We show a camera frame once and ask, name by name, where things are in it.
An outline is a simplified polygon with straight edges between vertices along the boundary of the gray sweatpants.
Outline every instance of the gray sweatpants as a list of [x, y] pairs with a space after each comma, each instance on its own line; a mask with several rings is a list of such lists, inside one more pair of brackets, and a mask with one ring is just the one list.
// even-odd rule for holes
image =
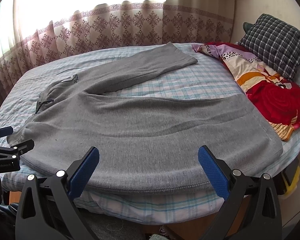
[[197, 157], [202, 145], [231, 168], [260, 172], [282, 153], [282, 143], [244, 94], [209, 100], [103, 95], [196, 62], [169, 43], [55, 82], [38, 106], [54, 101], [8, 142], [33, 139], [34, 149], [22, 159], [47, 175], [95, 146], [100, 162], [88, 187], [118, 194], [207, 189]]

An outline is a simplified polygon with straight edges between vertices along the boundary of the blanket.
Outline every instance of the blanket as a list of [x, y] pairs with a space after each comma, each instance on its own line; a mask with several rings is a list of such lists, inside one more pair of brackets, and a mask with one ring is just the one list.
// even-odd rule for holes
[[32, 138], [35, 147], [22, 160], [47, 175], [95, 146], [100, 162], [88, 187], [118, 194], [211, 188], [197, 157], [203, 144], [230, 167], [258, 173], [282, 154], [282, 144], [244, 94], [192, 100], [103, 94], [196, 62], [169, 43], [54, 82], [41, 93], [38, 113], [8, 142]]
[[280, 76], [240, 45], [210, 42], [193, 48], [222, 61], [281, 140], [288, 141], [300, 127], [300, 87], [296, 83]]

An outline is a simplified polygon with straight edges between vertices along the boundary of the silver screw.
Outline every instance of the silver screw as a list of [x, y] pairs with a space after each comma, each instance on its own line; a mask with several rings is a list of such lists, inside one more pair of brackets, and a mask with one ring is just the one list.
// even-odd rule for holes
[[66, 174], [66, 172], [64, 170], [57, 171], [57, 173], [56, 173], [57, 177], [62, 177], [65, 174]]
[[233, 170], [232, 173], [233, 173], [234, 176], [240, 176], [241, 175], [241, 171], [239, 171], [239, 170]]
[[28, 180], [33, 180], [34, 179], [34, 175], [33, 174], [30, 174], [27, 178]]
[[268, 173], [263, 174], [263, 177], [264, 177], [265, 179], [271, 179], [271, 176], [270, 176]]

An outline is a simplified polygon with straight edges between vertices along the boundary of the mattress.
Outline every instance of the mattress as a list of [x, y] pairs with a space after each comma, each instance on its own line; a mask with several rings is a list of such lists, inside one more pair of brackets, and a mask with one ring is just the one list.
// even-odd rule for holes
[[[182, 69], [171, 71], [155, 79], [119, 90], [108, 95], [136, 97], [166, 97], [176, 99], [222, 98], [243, 93], [231, 73], [216, 59], [193, 51], [191, 44], [175, 44], [184, 53], [198, 59]], [[93, 51], [60, 59], [28, 71], [14, 86], [0, 108], [0, 127], [11, 125], [17, 130], [36, 107], [39, 93], [50, 83], [65, 79], [73, 73], [96, 65], [129, 57], [148, 47], [124, 47]], [[300, 85], [300, 68], [295, 77]], [[288, 142], [283, 142], [283, 153], [261, 173], [275, 175], [289, 165], [300, 151], [300, 128]], [[0, 138], [0, 146], [8, 146]], [[43, 177], [26, 165], [21, 170], [1, 174], [2, 187], [21, 191], [28, 174]], [[115, 195], [84, 191], [75, 204], [91, 212], [104, 213], [143, 224], [166, 224], [192, 220], [218, 211], [223, 203], [213, 190], [191, 194], [170, 195]]]

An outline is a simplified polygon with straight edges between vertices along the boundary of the curtain floral motif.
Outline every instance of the curtain floral motif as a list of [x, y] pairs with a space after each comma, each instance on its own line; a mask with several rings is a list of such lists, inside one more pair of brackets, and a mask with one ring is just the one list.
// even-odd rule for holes
[[132, 3], [85, 11], [53, 22], [0, 58], [6, 94], [28, 70], [98, 49], [210, 41], [229, 42], [233, 20], [197, 8]]

